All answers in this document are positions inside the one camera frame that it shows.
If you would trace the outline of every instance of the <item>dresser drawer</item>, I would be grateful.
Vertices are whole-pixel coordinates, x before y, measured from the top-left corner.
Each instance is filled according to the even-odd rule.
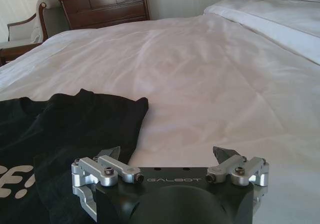
[[[90,0],[92,9],[99,9],[117,4],[117,0]]]
[[[63,1],[63,7],[66,13],[78,13],[91,10],[89,0],[65,0]]]
[[[69,14],[69,21],[71,28],[76,29],[81,26],[145,16],[145,13],[144,4],[141,2],[132,5]]]
[[[120,20],[114,20],[114,21],[109,21],[109,22],[103,22],[99,24],[92,24],[92,25],[83,25],[79,27],[79,29],[97,29],[97,28],[105,28],[105,27],[110,27],[122,23],[133,23],[133,22],[141,22],[141,21],[147,21],[146,16],[139,16],[139,17],[134,17],[134,18],[129,18],[129,19],[120,19]]]

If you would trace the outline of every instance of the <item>wrinkled sheet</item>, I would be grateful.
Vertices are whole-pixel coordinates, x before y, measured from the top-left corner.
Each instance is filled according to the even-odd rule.
[[[254,223],[319,222],[316,60],[208,13],[64,32],[0,68],[0,100],[81,88],[149,99],[132,165],[214,166],[213,145],[264,157]]]
[[[204,10],[320,62],[320,0],[223,0]]]

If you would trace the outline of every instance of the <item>armchair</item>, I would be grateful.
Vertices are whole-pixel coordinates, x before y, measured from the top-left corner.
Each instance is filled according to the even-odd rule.
[[[70,29],[59,0],[38,0],[36,14],[7,26],[8,42],[0,43],[0,66],[38,46],[34,44]]]

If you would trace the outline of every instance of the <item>black t-shirt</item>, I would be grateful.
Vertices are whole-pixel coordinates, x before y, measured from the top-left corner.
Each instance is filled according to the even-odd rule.
[[[72,194],[71,163],[121,147],[133,154],[148,100],[81,90],[0,101],[0,223],[91,223]]]

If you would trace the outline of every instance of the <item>wooden dresser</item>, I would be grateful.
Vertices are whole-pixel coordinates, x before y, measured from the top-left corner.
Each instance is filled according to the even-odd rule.
[[[147,0],[60,0],[71,30],[149,20]]]

